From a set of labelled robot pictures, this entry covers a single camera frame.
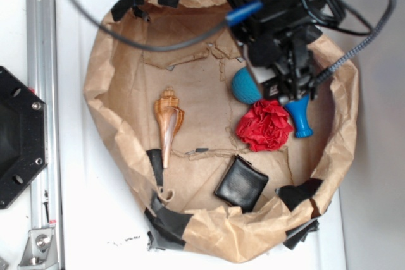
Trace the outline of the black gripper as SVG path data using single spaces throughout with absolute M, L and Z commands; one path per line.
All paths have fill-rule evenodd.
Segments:
M 232 26 L 247 70 L 262 98 L 281 105 L 318 93 L 309 44 L 321 26 L 336 27 L 346 16 L 340 0 L 260 0 L 261 9 Z

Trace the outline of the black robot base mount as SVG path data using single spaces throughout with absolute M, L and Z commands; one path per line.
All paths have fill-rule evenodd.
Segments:
M 1 209 L 7 209 L 47 164 L 46 104 L 1 67 Z

